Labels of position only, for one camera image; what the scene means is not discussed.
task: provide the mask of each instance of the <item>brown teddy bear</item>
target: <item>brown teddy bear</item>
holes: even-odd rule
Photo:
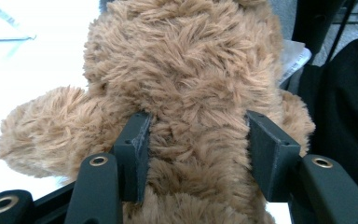
[[[2,123],[0,159],[36,177],[76,180],[130,115],[153,117],[145,201],[133,223],[272,223],[251,176],[247,110],[307,151],[314,125],[278,88],[282,37],[267,0],[119,0],[89,27],[87,91],[58,88]]]

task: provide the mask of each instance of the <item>gray floor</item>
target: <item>gray floor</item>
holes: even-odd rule
[[[274,12],[280,17],[282,24],[282,34],[285,39],[291,39],[295,17],[297,0],[270,0]],[[321,51],[315,56],[312,64],[323,65],[339,29],[338,24],[333,24],[324,41]],[[342,34],[336,53],[345,47],[352,40],[358,38],[358,24],[348,24]]]

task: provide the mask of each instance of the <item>black cloth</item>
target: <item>black cloth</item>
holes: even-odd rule
[[[331,63],[305,70],[298,95],[316,124],[311,153],[338,161],[358,185],[358,39]]]

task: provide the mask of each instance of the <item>plush toy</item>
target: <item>plush toy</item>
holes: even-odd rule
[[[307,151],[314,126],[278,88],[280,25],[267,0],[118,0],[89,27],[87,91],[64,87],[18,106],[2,123],[0,159],[36,177],[76,180],[108,151],[130,115],[152,115],[142,204],[133,223],[272,223],[251,176],[247,110]]]

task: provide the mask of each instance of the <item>white surface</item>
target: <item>white surface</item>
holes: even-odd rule
[[[89,22],[96,18],[98,0],[3,1],[36,40],[0,42],[0,122],[17,105],[59,86],[86,87],[83,78],[83,45]],[[0,161],[0,192],[25,189],[34,200],[59,186],[59,178],[35,179],[15,173]],[[269,204],[277,223],[290,223],[287,205]]]

